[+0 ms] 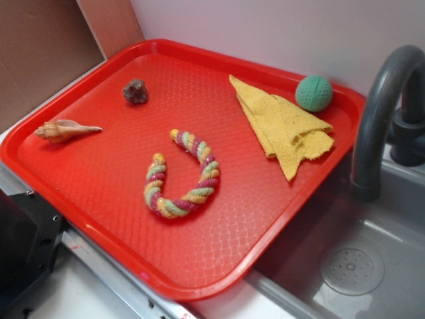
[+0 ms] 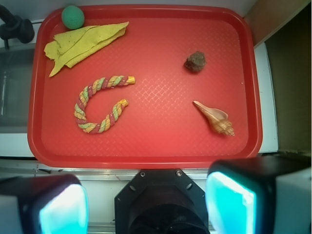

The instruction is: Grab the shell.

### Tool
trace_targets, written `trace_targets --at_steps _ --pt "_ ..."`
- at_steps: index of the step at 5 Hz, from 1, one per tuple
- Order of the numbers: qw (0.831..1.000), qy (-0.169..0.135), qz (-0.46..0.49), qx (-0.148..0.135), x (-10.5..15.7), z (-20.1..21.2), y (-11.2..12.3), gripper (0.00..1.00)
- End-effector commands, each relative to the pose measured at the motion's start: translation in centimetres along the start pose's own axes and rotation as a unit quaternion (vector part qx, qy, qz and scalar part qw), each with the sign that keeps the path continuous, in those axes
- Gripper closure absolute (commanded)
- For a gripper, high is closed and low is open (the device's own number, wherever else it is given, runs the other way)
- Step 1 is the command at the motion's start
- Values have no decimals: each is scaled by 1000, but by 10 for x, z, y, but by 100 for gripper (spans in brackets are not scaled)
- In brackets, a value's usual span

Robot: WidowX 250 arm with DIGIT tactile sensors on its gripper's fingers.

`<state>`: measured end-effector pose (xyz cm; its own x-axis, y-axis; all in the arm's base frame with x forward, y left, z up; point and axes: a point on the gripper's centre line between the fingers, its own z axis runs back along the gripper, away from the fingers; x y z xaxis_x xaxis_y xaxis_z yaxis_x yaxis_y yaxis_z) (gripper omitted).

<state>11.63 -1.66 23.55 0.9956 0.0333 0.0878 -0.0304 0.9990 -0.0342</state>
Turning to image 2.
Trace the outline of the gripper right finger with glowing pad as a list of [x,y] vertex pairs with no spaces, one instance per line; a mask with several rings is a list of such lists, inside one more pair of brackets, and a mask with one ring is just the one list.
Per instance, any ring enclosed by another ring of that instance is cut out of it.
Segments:
[[218,160],[208,171],[205,200],[219,234],[309,234],[311,158]]

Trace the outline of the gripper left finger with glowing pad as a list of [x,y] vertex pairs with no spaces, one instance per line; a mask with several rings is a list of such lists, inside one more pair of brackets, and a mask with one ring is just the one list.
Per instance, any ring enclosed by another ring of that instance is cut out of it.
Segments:
[[87,192],[74,175],[0,180],[2,234],[85,234]]

